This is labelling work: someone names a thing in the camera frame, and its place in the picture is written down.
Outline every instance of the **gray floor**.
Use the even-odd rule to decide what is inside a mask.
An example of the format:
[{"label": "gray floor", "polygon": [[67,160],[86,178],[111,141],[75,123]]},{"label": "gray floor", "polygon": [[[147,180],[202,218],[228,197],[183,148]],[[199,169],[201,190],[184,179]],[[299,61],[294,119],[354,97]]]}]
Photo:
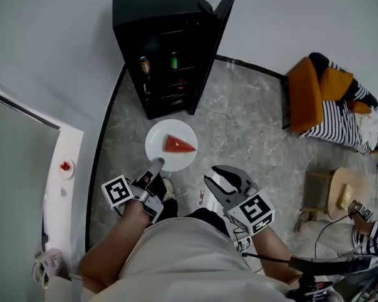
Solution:
[{"label": "gray floor", "polygon": [[[148,168],[144,141],[158,121],[176,118],[188,123],[198,138],[198,154],[186,169],[165,173],[175,187],[185,215],[200,206],[218,210],[203,176],[216,164],[228,164],[248,171],[266,190],[276,207],[273,228],[290,247],[297,245],[292,233],[303,200],[317,203],[319,192],[304,198],[305,171],[327,171],[348,167],[370,179],[371,208],[375,205],[375,172],[378,155],[360,155],[339,145],[299,138],[290,129],[282,130],[288,112],[280,81],[269,75],[233,64],[215,61],[200,105],[194,116],[186,113],[147,120],[127,74],[118,92],[105,133],[96,174],[90,224],[90,245],[98,242],[115,224],[117,214],[109,209],[101,184],[123,174],[135,178]],[[375,215],[378,216],[378,199]],[[333,252],[318,247],[318,255]]]}]

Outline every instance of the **wooden stool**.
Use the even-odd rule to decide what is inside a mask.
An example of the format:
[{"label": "wooden stool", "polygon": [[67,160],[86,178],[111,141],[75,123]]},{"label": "wooden stool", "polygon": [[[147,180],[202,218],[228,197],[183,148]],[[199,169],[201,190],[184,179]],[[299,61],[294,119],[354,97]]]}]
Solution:
[{"label": "wooden stool", "polygon": [[367,177],[358,172],[346,168],[339,168],[335,171],[329,171],[327,174],[307,171],[306,174],[311,177],[318,177],[328,180],[328,191],[326,193],[325,207],[308,208],[303,207],[301,211],[310,213],[323,212],[329,215],[333,220],[348,215],[348,211],[341,210],[337,207],[337,200],[341,193],[343,184],[349,184],[353,188],[351,201],[356,200],[365,204],[368,198],[368,180]]}]

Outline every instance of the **watermelon slice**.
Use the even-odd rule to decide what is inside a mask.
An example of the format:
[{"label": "watermelon slice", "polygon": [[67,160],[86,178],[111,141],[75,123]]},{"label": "watermelon slice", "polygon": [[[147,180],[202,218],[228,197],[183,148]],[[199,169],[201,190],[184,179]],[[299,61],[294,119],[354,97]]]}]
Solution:
[{"label": "watermelon slice", "polygon": [[189,143],[168,134],[164,144],[164,152],[171,154],[188,154],[196,151]]}]

